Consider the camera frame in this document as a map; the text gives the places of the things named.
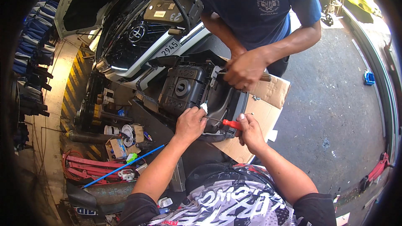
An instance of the screwdriver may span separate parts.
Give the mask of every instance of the screwdriver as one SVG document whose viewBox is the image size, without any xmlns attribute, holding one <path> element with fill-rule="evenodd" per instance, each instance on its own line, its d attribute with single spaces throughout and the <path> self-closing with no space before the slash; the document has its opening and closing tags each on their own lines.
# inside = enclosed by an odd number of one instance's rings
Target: screwdriver
<svg viewBox="0 0 402 226">
<path fill-rule="evenodd" d="M 235 128 L 235 129 L 240 130 L 240 131 L 242 130 L 242 125 L 240 124 L 240 122 L 237 122 L 237 121 L 229 121 L 227 119 L 220 120 L 220 119 L 215 119 L 215 118 L 208 117 L 208 116 L 206 116 L 205 118 L 213 119 L 213 120 L 216 120 L 217 122 L 222 122 L 223 125 L 229 126 L 231 128 Z"/>
</svg>

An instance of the car hood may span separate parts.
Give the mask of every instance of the car hood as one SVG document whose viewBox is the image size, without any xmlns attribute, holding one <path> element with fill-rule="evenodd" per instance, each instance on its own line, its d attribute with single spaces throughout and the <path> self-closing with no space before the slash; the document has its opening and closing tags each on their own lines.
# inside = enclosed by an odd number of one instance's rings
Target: car hood
<svg viewBox="0 0 402 226">
<path fill-rule="evenodd" d="M 55 26 L 60 38 L 101 27 L 118 0 L 60 0 Z"/>
</svg>

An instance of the license plate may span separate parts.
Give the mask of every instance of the license plate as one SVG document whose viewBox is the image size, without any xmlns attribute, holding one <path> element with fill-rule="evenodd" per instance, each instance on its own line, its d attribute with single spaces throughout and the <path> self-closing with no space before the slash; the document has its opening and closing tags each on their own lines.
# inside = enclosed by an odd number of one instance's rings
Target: license plate
<svg viewBox="0 0 402 226">
<path fill-rule="evenodd" d="M 180 47 L 181 44 L 179 42 L 177 42 L 175 39 L 171 39 L 165 46 L 159 49 L 153 58 L 171 55 Z"/>
</svg>

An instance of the yellow black hazard stripe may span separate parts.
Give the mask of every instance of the yellow black hazard stripe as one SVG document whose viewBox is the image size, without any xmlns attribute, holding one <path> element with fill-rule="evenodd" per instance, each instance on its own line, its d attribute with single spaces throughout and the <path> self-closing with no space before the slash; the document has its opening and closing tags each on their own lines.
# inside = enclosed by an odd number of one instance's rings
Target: yellow black hazard stripe
<svg viewBox="0 0 402 226">
<path fill-rule="evenodd" d="M 74 58 L 70 75 L 67 79 L 62 103 L 62 115 L 60 117 L 60 128 L 64 132 L 75 129 L 73 124 L 77 110 L 80 109 L 82 99 L 85 97 L 86 84 L 92 70 L 93 60 L 85 57 L 90 56 L 89 48 L 84 43 L 78 49 Z"/>
</svg>

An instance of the blue container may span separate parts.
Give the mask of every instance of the blue container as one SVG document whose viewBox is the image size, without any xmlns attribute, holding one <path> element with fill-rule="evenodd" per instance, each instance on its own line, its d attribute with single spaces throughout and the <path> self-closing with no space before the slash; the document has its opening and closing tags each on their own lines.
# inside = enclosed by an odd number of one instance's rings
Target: blue container
<svg viewBox="0 0 402 226">
<path fill-rule="evenodd" d="M 374 74 L 370 73 L 369 71 L 364 72 L 364 84 L 366 85 L 373 85 L 375 83 Z"/>
</svg>

